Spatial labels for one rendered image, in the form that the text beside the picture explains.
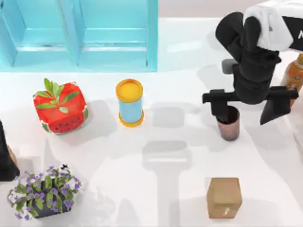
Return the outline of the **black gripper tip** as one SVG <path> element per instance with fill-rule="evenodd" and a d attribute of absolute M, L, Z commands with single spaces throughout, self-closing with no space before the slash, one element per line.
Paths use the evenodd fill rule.
<path fill-rule="evenodd" d="M 4 129 L 0 120 L 0 182 L 10 182 L 20 175 L 19 168 L 9 153 Z"/>

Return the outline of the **yellow and blue can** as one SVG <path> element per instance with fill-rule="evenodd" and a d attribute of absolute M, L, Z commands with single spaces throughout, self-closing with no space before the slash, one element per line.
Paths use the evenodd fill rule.
<path fill-rule="evenodd" d="M 126 127 L 137 127 L 144 119 L 143 87 L 135 79 L 124 79 L 116 86 L 119 120 Z"/>

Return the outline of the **light blue rack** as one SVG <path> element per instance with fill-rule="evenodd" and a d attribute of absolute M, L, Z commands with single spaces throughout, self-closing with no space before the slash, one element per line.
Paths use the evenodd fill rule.
<path fill-rule="evenodd" d="M 145 72 L 158 0 L 0 0 L 0 72 Z"/>

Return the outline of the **brown bread loaf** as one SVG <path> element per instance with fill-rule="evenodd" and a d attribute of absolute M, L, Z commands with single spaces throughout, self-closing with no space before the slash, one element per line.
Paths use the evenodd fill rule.
<path fill-rule="evenodd" d="M 240 181 L 236 177 L 214 177 L 211 179 L 207 195 L 209 218 L 235 218 L 242 205 Z"/>

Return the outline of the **brown ribbed cup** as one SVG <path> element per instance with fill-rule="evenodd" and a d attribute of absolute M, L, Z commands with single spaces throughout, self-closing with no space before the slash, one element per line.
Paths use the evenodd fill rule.
<path fill-rule="evenodd" d="M 227 118 L 216 117 L 221 137 L 225 141 L 235 141 L 240 133 L 240 112 L 234 106 L 227 106 Z"/>

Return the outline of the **purple flower plant pot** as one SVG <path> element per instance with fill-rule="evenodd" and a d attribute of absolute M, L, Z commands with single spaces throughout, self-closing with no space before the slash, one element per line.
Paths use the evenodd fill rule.
<path fill-rule="evenodd" d="M 25 171 L 7 195 L 8 205 L 17 219 L 30 221 L 70 211 L 82 182 L 68 165 L 50 166 L 43 173 Z"/>

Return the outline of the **orange bottle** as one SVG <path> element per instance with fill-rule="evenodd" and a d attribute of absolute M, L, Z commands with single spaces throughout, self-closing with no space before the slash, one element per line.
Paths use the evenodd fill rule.
<path fill-rule="evenodd" d="M 303 53 L 288 64 L 280 85 L 286 86 L 287 90 L 296 89 L 298 92 L 301 90 L 303 86 Z"/>

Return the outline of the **watermelon pattern plant pot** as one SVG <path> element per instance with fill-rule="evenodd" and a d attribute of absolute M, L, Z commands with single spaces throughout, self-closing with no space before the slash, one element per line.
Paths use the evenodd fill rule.
<path fill-rule="evenodd" d="M 45 78 L 44 86 L 44 91 L 37 91 L 33 95 L 33 101 L 45 131 L 52 134 L 68 133 L 87 120 L 87 103 L 76 82 L 58 85 Z"/>

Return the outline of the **pale grey rounded box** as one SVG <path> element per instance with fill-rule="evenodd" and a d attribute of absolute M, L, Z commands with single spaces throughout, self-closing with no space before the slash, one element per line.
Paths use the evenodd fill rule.
<path fill-rule="evenodd" d="M 222 60 L 221 66 L 222 66 L 223 74 L 227 74 L 227 75 L 232 74 L 232 68 L 236 64 L 237 64 L 237 61 L 234 60 L 234 59 L 224 59 L 224 60 Z"/>

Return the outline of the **small brown box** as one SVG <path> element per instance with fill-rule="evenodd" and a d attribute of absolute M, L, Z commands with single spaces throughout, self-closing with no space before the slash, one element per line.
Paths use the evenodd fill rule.
<path fill-rule="evenodd" d="M 9 152 L 9 155 L 10 155 L 12 161 L 14 162 L 14 164 L 16 166 L 18 166 L 18 164 L 17 164 L 17 158 L 16 158 L 15 154 L 13 153 L 12 149 L 10 148 L 9 145 L 7 145 L 7 148 L 8 148 L 8 152 Z"/>

